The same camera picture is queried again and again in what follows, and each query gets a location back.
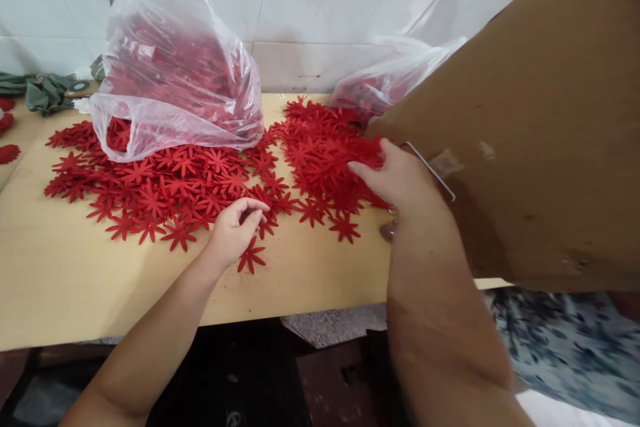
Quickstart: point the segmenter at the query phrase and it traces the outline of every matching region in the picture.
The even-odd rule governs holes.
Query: plastic bag full of red felt
[[[329,107],[358,109],[360,124],[366,128],[372,117],[406,97],[466,41],[459,38],[432,47],[408,37],[384,39],[381,43],[394,46],[395,55],[338,82]]]
[[[110,160],[183,144],[253,147],[263,133],[258,68],[207,0],[115,0],[105,80],[90,98]],[[107,145],[112,117],[131,121],[126,151]]]

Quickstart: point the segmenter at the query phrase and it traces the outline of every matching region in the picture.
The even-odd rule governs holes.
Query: green fabric
[[[0,71],[0,97],[24,95],[27,108],[46,117],[73,108],[71,99],[64,97],[73,82],[73,75],[11,75]]]
[[[97,81],[103,81],[105,79],[105,68],[102,64],[102,55],[98,55],[91,64],[91,76]]]

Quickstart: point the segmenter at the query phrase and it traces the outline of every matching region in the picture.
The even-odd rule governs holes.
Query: metal wire handle
[[[451,200],[449,200],[449,202],[454,202],[455,201],[455,193],[453,193],[453,190],[451,190],[449,188],[449,186],[445,183],[445,181],[442,180],[442,177],[440,175],[438,175],[438,173],[429,165],[429,162],[425,160],[425,158],[420,154],[420,152],[418,152],[418,149],[415,148],[411,142],[403,142],[403,143],[400,144],[399,147],[402,148],[405,145],[408,145],[409,148],[411,148],[411,150],[413,150],[413,153],[415,153],[415,155],[422,161],[422,163],[425,164],[425,167],[427,167],[429,169],[431,174],[434,177],[436,177],[438,179],[438,182],[440,182],[440,184],[449,192],[449,195],[451,196]],[[387,211],[391,215],[394,215],[394,211],[392,209],[387,209]]]

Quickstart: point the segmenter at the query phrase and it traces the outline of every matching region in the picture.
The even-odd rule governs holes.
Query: wooden table
[[[287,98],[295,96],[263,95],[267,125],[282,118]],[[310,98],[328,100],[327,95]],[[70,204],[43,195],[54,176],[51,165],[69,151],[45,147],[47,138],[87,118],[66,111],[44,124],[33,120],[25,153],[0,195],[0,351],[124,334],[202,248],[203,242],[197,242],[188,253],[170,252],[169,242],[140,246],[137,236],[112,241],[105,232],[111,224],[85,218],[89,200]],[[291,179],[284,163],[276,171]],[[299,218],[297,212],[278,217],[275,236],[261,242],[267,266],[254,276],[233,267],[225,272],[203,325],[385,300],[391,247],[378,228],[390,220],[386,211],[362,211],[357,218],[362,238],[354,245],[339,243],[328,227],[300,224]],[[204,239],[208,233],[200,229],[195,235]],[[485,279],[477,285],[507,284]]]
[[[13,125],[0,133],[0,145],[18,145],[20,155],[11,163],[0,165],[0,193],[9,181],[20,161],[27,154],[38,131],[45,125],[47,119],[27,110],[24,99],[17,99],[15,107],[9,113],[13,114]]]

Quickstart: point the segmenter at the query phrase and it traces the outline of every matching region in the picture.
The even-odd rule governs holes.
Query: cardboard box
[[[640,0],[514,0],[369,134],[439,156],[476,277],[640,290]]]

